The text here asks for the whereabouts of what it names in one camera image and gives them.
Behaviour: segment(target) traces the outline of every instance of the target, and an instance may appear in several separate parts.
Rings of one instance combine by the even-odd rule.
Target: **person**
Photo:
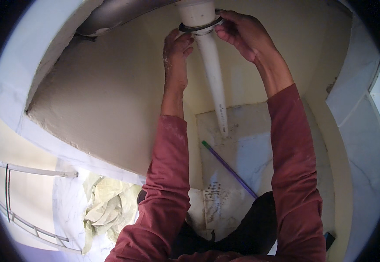
[[[219,242],[198,237],[185,222],[190,207],[189,156],[183,120],[190,34],[174,29],[164,45],[165,86],[145,199],[106,258],[114,261],[325,261],[322,199],[312,135],[289,68],[254,17],[221,10],[218,37],[260,73],[268,97],[274,175],[272,193],[258,197],[240,226]],[[268,256],[277,238],[275,256]]]

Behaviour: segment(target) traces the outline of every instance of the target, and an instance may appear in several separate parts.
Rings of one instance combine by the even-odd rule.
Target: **red long sleeve shirt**
[[[277,213],[275,256],[244,257],[235,252],[210,250],[182,255],[178,261],[325,261],[321,222],[322,199],[312,136],[296,86],[268,101]],[[190,207],[187,123],[160,116],[152,162],[143,186],[147,195],[139,205],[139,218],[124,227],[106,262],[166,261]]]

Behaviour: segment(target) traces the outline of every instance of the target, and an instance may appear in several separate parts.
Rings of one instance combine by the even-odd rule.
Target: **right hand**
[[[257,64],[261,54],[276,49],[266,29],[255,17],[226,10],[219,14],[225,22],[215,26],[218,37],[235,46],[248,61]]]

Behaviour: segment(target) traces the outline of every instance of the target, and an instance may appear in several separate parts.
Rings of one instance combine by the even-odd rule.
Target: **crumpled plastic sheet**
[[[107,233],[114,243],[120,231],[134,222],[141,186],[89,173],[83,183],[88,207],[84,213],[85,244],[82,254],[92,246],[92,238]]]

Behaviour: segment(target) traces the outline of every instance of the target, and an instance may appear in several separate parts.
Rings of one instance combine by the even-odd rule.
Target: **beige wall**
[[[55,170],[56,157],[37,148],[11,130],[0,119],[0,160],[31,168]],[[52,176],[11,172],[11,210],[33,225],[55,232],[52,212]],[[5,204],[5,168],[0,167],[0,201]],[[57,250],[5,222],[11,236],[19,243],[49,250]]]
[[[325,1],[222,0],[216,7],[258,17],[286,59],[301,94],[319,66],[328,19]],[[68,47],[39,86],[29,117],[61,140],[98,159],[145,175],[164,81],[163,39],[180,24],[173,5],[146,13],[103,36]],[[263,102],[255,67],[217,41],[227,106]],[[200,176],[195,121],[190,113],[214,110],[197,49],[187,62],[190,177]],[[191,180],[198,188],[198,179]]]
[[[341,134],[325,103],[326,87],[334,82],[343,65],[349,45],[351,18],[334,7],[329,8],[326,36],[318,66],[306,92],[306,100],[324,138],[334,179],[335,232],[328,261],[342,261],[347,248],[353,215],[353,192],[350,166]]]

